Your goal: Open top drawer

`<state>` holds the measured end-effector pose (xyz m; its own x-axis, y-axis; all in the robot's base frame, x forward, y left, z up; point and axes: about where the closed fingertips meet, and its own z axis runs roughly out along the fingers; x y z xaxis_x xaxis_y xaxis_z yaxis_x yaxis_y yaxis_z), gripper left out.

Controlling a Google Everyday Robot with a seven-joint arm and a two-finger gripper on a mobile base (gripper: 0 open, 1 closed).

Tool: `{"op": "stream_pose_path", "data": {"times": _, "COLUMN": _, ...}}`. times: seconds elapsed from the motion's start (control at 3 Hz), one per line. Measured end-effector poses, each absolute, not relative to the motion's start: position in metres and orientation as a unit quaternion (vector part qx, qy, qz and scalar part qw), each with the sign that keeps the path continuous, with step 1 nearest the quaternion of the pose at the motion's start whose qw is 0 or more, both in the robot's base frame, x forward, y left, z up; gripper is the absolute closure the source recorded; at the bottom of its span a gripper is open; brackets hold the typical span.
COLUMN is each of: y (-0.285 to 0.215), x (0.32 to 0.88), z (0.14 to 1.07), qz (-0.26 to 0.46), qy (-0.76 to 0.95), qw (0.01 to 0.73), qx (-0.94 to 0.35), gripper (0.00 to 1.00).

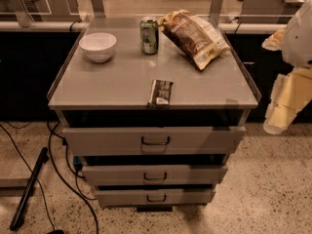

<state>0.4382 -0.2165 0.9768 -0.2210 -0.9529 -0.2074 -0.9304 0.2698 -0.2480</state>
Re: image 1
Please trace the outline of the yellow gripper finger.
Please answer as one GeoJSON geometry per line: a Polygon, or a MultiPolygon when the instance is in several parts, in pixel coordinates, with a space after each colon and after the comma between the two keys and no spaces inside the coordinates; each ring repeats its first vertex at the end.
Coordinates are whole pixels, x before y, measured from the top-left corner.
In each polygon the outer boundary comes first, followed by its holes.
{"type": "Polygon", "coordinates": [[[268,51],[281,51],[284,43],[285,28],[278,29],[266,38],[261,47],[268,51]]]}

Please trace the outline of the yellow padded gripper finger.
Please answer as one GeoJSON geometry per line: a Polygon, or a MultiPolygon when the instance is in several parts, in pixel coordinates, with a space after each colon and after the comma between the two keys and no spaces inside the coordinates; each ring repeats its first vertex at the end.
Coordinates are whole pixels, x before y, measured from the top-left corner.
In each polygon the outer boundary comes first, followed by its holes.
{"type": "Polygon", "coordinates": [[[279,74],[273,84],[270,98],[263,130],[271,135],[279,135],[312,100],[312,80],[279,74]]]}

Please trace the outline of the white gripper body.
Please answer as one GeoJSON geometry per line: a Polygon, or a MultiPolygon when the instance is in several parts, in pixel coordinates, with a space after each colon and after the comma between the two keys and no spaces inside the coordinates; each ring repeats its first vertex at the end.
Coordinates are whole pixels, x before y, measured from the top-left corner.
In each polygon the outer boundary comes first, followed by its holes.
{"type": "Polygon", "coordinates": [[[312,80],[312,67],[295,65],[289,75],[295,75],[306,78],[308,80],[312,80]]]}

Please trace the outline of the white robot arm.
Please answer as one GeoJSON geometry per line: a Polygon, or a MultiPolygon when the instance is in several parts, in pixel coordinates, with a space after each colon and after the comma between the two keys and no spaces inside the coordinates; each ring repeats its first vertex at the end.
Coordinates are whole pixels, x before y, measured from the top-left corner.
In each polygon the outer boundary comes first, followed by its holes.
{"type": "Polygon", "coordinates": [[[262,48],[281,51],[293,70],[279,74],[273,84],[271,102],[263,129],[271,135],[285,131],[312,100],[312,0],[306,0],[287,26],[264,40],[262,48]]]}

